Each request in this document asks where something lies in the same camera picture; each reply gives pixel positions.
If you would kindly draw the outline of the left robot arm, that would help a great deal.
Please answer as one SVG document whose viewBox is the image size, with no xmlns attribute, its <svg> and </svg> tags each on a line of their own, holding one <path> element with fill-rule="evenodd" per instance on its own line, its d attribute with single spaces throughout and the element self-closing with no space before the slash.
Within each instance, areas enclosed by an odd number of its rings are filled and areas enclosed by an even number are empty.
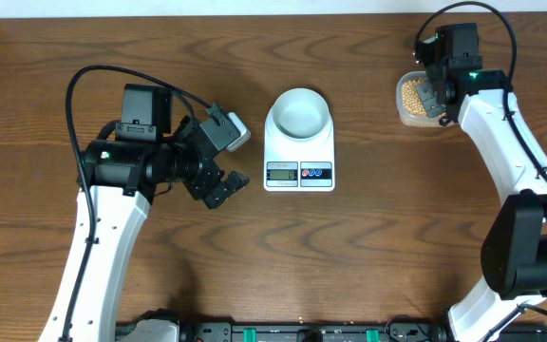
<svg viewBox="0 0 547 342">
<path fill-rule="evenodd" d="M 81 152 L 75 232 L 43 341 L 112 341 L 130 256 L 157 187 L 181 183 L 194 200 L 216 209 L 249 183 L 225 173 L 215 157 L 234 151 L 250 131 L 218 104 L 208 118 L 193 113 L 172 126 L 177 90 L 128 84 L 123 112 Z"/>
</svg>

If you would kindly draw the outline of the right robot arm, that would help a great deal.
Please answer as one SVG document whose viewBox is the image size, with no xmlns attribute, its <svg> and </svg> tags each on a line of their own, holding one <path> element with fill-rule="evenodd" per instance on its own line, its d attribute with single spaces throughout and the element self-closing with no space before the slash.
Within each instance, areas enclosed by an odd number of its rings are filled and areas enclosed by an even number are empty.
<svg viewBox="0 0 547 342">
<path fill-rule="evenodd" d="M 495 341 L 547 299 L 547 156 L 524 121 L 511 72 L 485 69 L 474 23 L 436 28 L 417 40 L 441 125 L 457 124 L 476 145 L 501 208 L 481 247 L 481 279 L 446 313 L 435 338 Z"/>
</svg>

